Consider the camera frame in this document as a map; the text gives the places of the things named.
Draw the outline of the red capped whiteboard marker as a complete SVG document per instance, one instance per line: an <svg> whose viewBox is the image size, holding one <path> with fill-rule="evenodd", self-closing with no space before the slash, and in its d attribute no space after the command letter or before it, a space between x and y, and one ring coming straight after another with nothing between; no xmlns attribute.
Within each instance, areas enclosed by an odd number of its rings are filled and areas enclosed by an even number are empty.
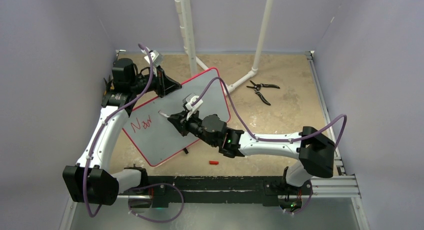
<svg viewBox="0 0 424 230"><path fill-rule="evenodd" d="M164 113L164 112L162 112L162 111L159 111L158 113L159 113L160 115L162 115L162 116L166 117L166 118L169 118L169 117L170 117L169 115L167 115L166 113Z"/></svg>

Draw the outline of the red framed whiteboard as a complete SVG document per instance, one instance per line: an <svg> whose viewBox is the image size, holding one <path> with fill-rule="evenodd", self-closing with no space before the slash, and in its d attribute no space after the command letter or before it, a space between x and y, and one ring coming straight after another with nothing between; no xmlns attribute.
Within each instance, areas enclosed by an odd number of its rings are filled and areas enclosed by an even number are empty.
<svg viewBox="0 0 424 230"><path fill-rule="evenodd" d="M133 109L123 131L150 166L159 165L198 141L192 134L183 137L162 114L180 113L187 96L200 95L219 76L219 71L211 68L183 82L180 90L163 98L152 98Z"/></svg>

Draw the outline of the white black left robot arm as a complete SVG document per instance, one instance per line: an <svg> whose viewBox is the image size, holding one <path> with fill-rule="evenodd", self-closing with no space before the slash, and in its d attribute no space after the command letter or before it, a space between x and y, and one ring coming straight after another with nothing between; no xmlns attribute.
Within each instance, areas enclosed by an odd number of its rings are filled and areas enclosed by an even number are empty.
<svg viewBox="0 0 424 230"><path fill-rule="evenodd" d="M112 76L105 80L99 120L82 156L73 166L65 166L63 180L71 199L77 203L112 205L118 194L129 189L146 193L149 181L146 169L129 167L111 175L111 156L124 124L129 119L138 95L153 91L162 98L182 88L160 66L138 70L129 58L114 61Z"/></svg>

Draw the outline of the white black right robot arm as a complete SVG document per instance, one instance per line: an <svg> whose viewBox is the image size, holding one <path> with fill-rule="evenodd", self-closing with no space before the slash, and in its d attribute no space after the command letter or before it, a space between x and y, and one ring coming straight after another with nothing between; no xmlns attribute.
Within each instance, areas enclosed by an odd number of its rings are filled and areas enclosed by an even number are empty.
<svg viewBox="0 0 424 230"><path fill-rule="evenodd" d="M200 118L187 111L172 114L167 120L182 135L192 134L208 145L218 148L228 158L251 155L283 156L295 159L281 179L281 188L294 193L312 177L331 178L334 175L335 143L321 131L304 126L292 134L255 134L232 129L218 115Z"/></svg>

